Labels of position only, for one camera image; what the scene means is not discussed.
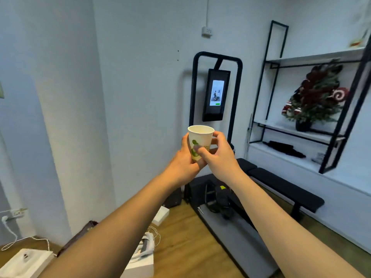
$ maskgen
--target hand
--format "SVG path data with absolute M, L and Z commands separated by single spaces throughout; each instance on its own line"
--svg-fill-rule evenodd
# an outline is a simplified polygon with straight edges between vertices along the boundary
M 218 148 L 211 149 L 210 152 L 204 147 L 196 148 L 197 154 L 207 162 L 212 173 L 222 182 L 228 184 L 236 173 L 242 172 L 237 160 L 234 157 L 233 150 L 220 131 L 215 131 L 211 144 L 218 145 Z
M 199 171 L 206 166 L 203 159 L 192 163 L 191 149 L 188 141 L 188 133 L 182 138 L 182 147 L 175 154 L 169 165 L 165 168 L 163 175 L 171 179 L 174 189 L 186 185 L 193 180 Z

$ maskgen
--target screen image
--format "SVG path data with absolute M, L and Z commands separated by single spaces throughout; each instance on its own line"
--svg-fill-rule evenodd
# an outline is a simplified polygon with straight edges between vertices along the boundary
M 219 106 L 221 104 L 223 88 L 224 81 L 213 80 L 213 86 L 211 88 L 210 106 Z

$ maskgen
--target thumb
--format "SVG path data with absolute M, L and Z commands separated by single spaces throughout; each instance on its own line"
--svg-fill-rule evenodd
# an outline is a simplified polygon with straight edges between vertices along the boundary
M 202 147 L 202 146 L 194 146 L 193 147 L 197 154 L 200 155 L 202 157 L 202 159 L 204 159 L 207 163 L 211 162 L 211 160 L 213 159 L 213 155 L 207 151 L 206 148 Z

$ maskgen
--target gray treadmill deck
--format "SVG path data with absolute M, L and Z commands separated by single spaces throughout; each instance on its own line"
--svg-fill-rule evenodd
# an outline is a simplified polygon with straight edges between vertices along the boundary
M 232 219 L 225 220 L 206 205 L 200 208 L 203 213 L 198 210 L 199 215 L 250 278 L 267 278 L 278 269 L 257 231 L 237 213 Z

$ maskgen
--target forearm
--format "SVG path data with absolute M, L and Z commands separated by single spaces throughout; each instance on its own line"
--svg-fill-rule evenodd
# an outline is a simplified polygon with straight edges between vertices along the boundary
M 293 220 L 244 172 L 227 183 L 286 277 L 363 277 Z
M 45 277 L 120 277 L 147 227 L 171 193 L 169 177 L 154 178 L 141 191 L 74 243 Z

